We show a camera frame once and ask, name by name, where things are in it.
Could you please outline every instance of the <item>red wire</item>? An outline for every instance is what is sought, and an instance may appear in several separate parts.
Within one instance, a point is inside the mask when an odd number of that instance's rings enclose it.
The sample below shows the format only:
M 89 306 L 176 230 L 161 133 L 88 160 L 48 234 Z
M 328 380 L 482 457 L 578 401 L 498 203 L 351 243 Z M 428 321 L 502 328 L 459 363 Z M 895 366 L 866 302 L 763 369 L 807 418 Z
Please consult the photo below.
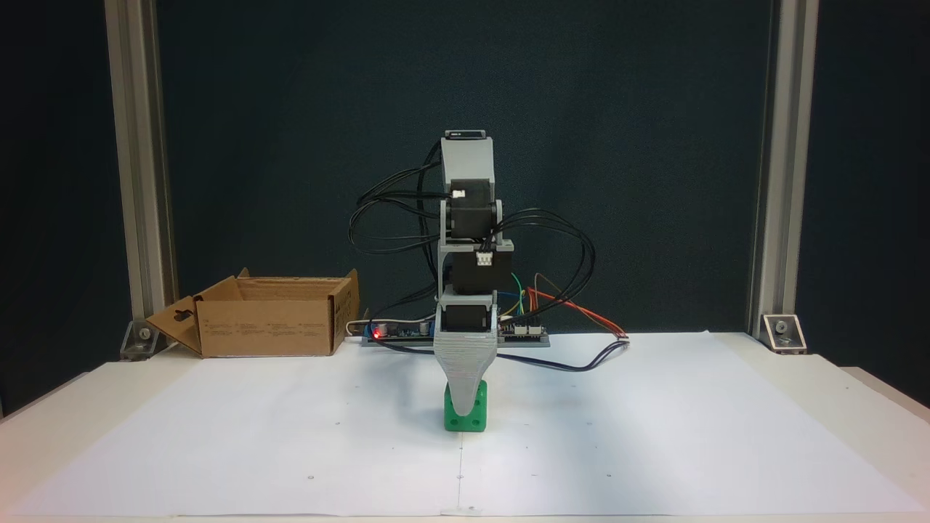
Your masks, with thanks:
M 535 288 L 532 288 L 532 287 L 527 287 L 527 288 L 526 288 L 526 291 L 530 293 L 530 309 L 531 309 L 531 310 L 535 310 L 535 309 L 536 309 L 535 303 L 538 303 L 538 297 L 539 297 L 539 296 L 542 296 L 543 298 L 547 298 L 547 299 L 549 299 L 549 300 L 555 300 L 555 297 L 554 297 L 554 296 L 549 295 L 549 294 L 546 294 L 545 292 L 542 292 L 541 290 L 536 290 Z M 586 314 L 588 314 L 588 315 L 591 315 L 591 316 L 597 318 L 602 324 L 604 324 L 605 327 L 608 328 L 608 330 L 611 330 L 614 334 L 617 334 L 617 335 L 620 335 L 620 336 L 623 336 L 623 337 L 626 337 L 626 335 L 627 335 L 627 332 L 626 332 L 625 330 L 623 330 L 619 325 L 617 325 L 616 323 L 610 321 L 609 319 L 607 319 L 607 318 L 605 318 L 605 317 L 603 317 L 603 316 L 601 316 L 601 315 L 599 315 L 599 314 L 597 314 L 597 313 L 595 313 L 595 312 L 592 312 L 592 311 L 589 310 L 589 309 L 586 309 L 586 308 L 584 308 L 584 307 L 581 307 L 581 306 L 579 306 L 579 305 L 576 305 L 576 304 L 574 304 L 574 303 L 571 302 L 571 301 L 562 302 L 562 305 L 568 305 L 569 307 L 578 309 L 578 310 L 581 311 L 582 313 L 586 313 Z

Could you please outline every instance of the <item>orange wire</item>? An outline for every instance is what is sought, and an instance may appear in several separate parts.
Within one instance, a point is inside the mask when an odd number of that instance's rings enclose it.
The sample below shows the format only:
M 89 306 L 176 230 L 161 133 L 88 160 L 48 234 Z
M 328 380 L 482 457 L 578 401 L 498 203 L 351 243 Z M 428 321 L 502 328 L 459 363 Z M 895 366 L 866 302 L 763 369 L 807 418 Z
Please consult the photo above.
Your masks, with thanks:
M 545 292 L 542 292 L 541 290 L 536 290 L 535 288 L 532 288 L 532 287 L 527 287 L 527 288 L 526 288 L 526 291 L 530 293 L 530 297 L 531 297 L 531 298 L 530 298 L 530 300 L 531 300 L 530 303 L 533 303 L 533 302 L 532 302 L 533 298 L 535 298 L 536 300 L 538 300 L 538 296 L 542 296 L 543 298 L 547 298 L 547 299 L 549 299 L 549 300 L 555 300 L 555 297 L 554 297 L 554 296 L 552 296 L 552 295 L 550 295 L 550 294 L 546 294 Z M 620 333 L 620 334 L 622 334 L 622 335 L 624 335 L 624 336 L 627 335 L 627 332 L 626 332 L 625 330 L 623 330 L 619 325 L 617 325 L 616 323 L 610 321 L 609 319 L 607 319 L 607 318 L 605 318 L 605 317 L 603 317 L 603 316 L 601 316 L 601 315 L 598 315 L 598 314 L 595 313 L 595 312 L 590 311 L 589 309 L 586 309 L 586 308 L 581 307 L 581 306 L 579 306 L 579 305 L 575 305 L 573 302 L 562 302 L 562 304 L 563 304 L 563 305 L 568 305 L 569 307 L 572 307 L 572 308 L 575 308 L 575 309 L 578 309 L 578 310 L 581 311 L 583 314 L 591 315 L 591 316 L 597 318 L 598 320 L 601 321 L 601 323 L 605 324 L 607 327 L 613 328 L 613 329 L 614 329 L 614 332 L 618 332 L 618 333 Z

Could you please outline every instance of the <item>white paper sheet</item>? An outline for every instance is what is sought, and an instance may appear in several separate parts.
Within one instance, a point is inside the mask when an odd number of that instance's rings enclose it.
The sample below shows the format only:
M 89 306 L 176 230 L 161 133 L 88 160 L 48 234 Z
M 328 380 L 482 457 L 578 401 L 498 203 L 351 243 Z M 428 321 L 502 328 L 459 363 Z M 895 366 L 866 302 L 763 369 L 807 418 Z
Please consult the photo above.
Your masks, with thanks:
M 538 357 L 605 344 L 565 341 Z M 584 374 L 500 360 L 485 377 L 461 488 L 484 516 L 923 510 L 707 333 L 650 335 Z
M 608 339 L 527 352 L 582 363 Z M 499 360 L 486 378 L 488 429 L 460 435 L 442 428 L 445 377 L 429 356 L 347 343 L 327 358 L 206 360 L 15 512 L 923 510 L 709 334 L 636 336 L 583 374 Z
M 17 512 L 438 515 L 461 456 L 445 376 L 381 351 L 198 362 Z

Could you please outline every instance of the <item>green wire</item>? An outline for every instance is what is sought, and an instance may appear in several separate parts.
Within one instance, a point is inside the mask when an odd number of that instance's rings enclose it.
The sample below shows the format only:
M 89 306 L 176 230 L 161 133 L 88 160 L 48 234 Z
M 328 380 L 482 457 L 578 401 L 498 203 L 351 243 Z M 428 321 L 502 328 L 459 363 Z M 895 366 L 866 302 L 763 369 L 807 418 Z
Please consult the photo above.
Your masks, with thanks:
M 523 314 L 523 284 L 520 283 L 520 278 L 516 274 L 511 273 L 511 276 L 513 276 L 513 281 L 517 282 L 517 296 L 519 297 L 517 299 L 520 300 L 520 314 Z

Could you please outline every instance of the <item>metal frame post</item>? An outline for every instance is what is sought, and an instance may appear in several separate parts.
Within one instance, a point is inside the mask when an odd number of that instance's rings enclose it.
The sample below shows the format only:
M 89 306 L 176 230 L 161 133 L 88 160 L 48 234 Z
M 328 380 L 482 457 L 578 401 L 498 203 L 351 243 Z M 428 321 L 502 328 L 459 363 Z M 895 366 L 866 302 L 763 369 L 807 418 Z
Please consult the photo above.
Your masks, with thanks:
M 132 316 L 143 322 L 178 297 L 155 2 L 104 5 Z
M 794 313 L 818 8 L 819 0 L 780 5 L 747 314 L 758 340 L 766 337 L 763 315 Z

